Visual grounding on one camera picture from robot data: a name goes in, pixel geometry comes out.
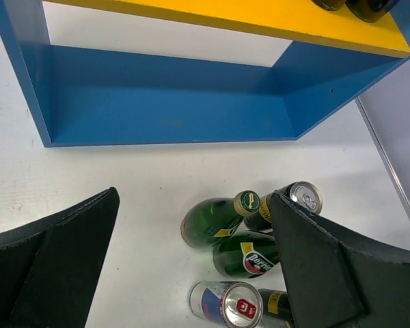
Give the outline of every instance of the energy drink can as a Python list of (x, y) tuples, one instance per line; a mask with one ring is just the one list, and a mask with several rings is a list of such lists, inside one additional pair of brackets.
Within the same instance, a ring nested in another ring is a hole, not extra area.
[(260, 322), (260, 293), (245, 282), (200, 282), (189, 293), (195, 316), (230, 328), (253, 328)]

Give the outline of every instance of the gold bottle cap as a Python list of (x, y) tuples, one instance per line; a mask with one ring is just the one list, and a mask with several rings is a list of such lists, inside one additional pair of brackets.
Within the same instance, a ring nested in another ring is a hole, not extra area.
[(260, 203), (260, 197), (250, 190), (242, 191), (234, 198), (235, 211), (243, 217), (250, 217), (257, 213)]

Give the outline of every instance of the shelf board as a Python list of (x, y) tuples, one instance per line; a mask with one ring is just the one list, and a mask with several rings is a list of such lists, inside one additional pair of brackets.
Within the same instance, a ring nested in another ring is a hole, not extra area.
[(365, 23), (344, 6), (320, 9), (310, 0), (48, 0), (325, 46), (406, 57), (410, 48), (392, 15)]
[(65, 46), (51, 55), (53, 146), (296, 138), (270, 68)]

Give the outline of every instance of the red can logo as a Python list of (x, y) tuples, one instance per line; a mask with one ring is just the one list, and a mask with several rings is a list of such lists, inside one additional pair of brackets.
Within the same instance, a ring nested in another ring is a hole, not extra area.
[(249, 319), (255, 318), (257, 307), (245, 299), (239, 299), (237, 302), (237, 311)]

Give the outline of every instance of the bottle label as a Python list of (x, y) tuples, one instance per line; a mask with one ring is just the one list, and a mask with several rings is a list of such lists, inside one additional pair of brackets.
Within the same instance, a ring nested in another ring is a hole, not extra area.
[(254, 249), (254, 243), (240, 243), (243, 252), (243, 266), (253, 275), (263, 275), (275, 265)]
[(278, 315), (278, 302), (281, 298), (282, 292), (273, 292), (267, 302), (267, 312)]
[(235, 211), (243, 216), (250, 217), (260, 209), (260, 197), (253, 191), (242, 191), (234, 198)]
[(231, 228), (231, 229), (220, 229), (215, 235), (214, 237), (220, 238), (220, 237), (228, 237), (228, 236), (232, 236), (236, 230), (238, 228), (238, 225)]
[(266, 220), (269, 223), (272, 223), (271, 211), (269, 210), (269, 207), (267, 206), (266, 198), (267, 198), (267, 195), (261, 197), (260, 209), (258, 210), (258, 212), (260, 213), (261, 217), (264, 220)]
[(206, 233), (216, 238), (231, 237), (237, 231), (242, 221), (243, 217), (239, 217), (232, 223), (233, 226), (228, 229), (220, 229), (215, 232), (216, 230), (213, 231), (213, 228), (210, 228), (206, 231)]

